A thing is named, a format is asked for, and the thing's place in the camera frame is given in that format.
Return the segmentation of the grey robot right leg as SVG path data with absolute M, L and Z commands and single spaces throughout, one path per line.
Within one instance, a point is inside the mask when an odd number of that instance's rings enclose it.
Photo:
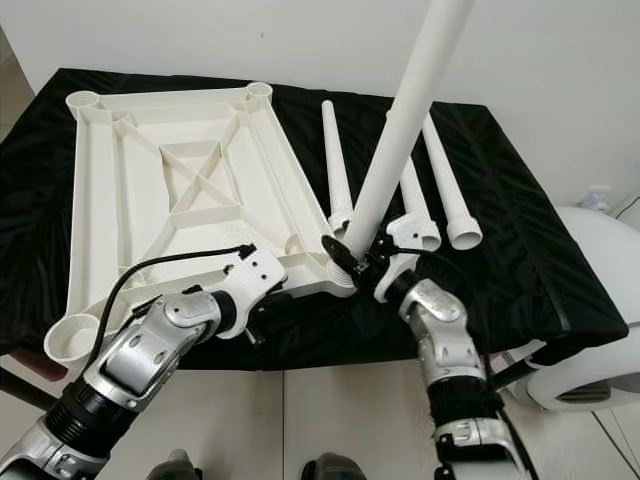
M 367 476 L 352 458 L 326 452 L 303 466 L 300 480 L 367 480 Z

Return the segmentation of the black metal table leg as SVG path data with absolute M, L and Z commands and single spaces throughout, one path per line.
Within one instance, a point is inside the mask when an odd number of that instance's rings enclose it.
M 526 378 L 535 372 L 536 370 L 545 369 L 545 367 L 558 364 L 557 358 L 553 358 L 550 353 L 538 352 L 531 353 L 531 355 L 521 358 L 515 362 L 515 364 L 504 367 L 504 369 L 494 372 L 490 376 L 490 385 L 495 390 L 508 387 L 517 380 Z
M 0 370 L 0 392 L 8 393 L 41 411 L 49 411 L 59 402 L 59 398 L 5 369 Z

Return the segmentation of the black tablecloth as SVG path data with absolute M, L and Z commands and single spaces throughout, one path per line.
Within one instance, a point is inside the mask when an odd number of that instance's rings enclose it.
M 67 311 L 76 125 L 69 93 L 219 90 L 234 79 L 61 68 L 38 87 L 0 143 L 1 351 L 44 353 Z M 276 84 L 273 106 L 316 196 L 326 197 L 320 104 L 335 104 L 348 172 L 361 177 L 390 106 L 385 96 Z M 483 229 L 475 250 L 426 259 L 436 282 L 465 301 L 477 346 L 500 352 L 562 333 L 553 276 L 567 273 L 570 236 L 552 201 L 483 105 L 431 108 L 468 207 Z M 265 342 L 196 346 L 186 370 L 291 370 L 407 360 L 416 346 L 392 307 L 329 294 L 292 300 L 259 329 Z

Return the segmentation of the grey robot leg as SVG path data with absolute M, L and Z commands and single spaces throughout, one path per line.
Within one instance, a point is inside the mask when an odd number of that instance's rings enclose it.
M 367 476 L 352 458 L 326 452 L 303 466 L 300 480 L 367 480 Z
M 146 480 L 202 480 L 201 472 L 183 449 L 174 449 L 166 460 L 148 472 Z

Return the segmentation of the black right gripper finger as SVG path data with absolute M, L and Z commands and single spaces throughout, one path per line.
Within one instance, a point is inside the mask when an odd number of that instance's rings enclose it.
M 353 256 L 346 244 L 334 236 L 323 237 L 323 247 L 332 264 L 328 271 L 338 285 L 357 285 L 361 273 L 361 261 Z

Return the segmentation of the white plastic children table top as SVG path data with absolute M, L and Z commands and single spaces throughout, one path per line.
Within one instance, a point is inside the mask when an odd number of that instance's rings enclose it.
M 119 275 L 152 257 L 163 265 L 120 292 L 108 324 L 151 294 L 219 282 L 227 248 L 256 244 L 282 262 L 284 291 L 351 296 L 334 283 L 321 239 L 328 219 L 294 155 L 273 87 L 70 93 L 76 122 L 67 311 L 46 333 L 46 355 L 84 364 Z

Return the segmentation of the pink cloth piece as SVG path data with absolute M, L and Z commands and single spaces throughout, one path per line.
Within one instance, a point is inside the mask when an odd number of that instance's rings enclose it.
M 46 381 L 60 381 L 68 374 L 67 367 L 52 361 L 50 357 L 40 352 L 19 352 L 18 361 L 27 366 L 27 369 L 36 372 Z

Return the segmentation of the grey robot left leg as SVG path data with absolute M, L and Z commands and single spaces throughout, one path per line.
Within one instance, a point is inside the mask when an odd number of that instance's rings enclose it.
M 146 480 L 202 480 L 201 472 L 183 449 L 174 449 L 166 460 L 148 472 Z

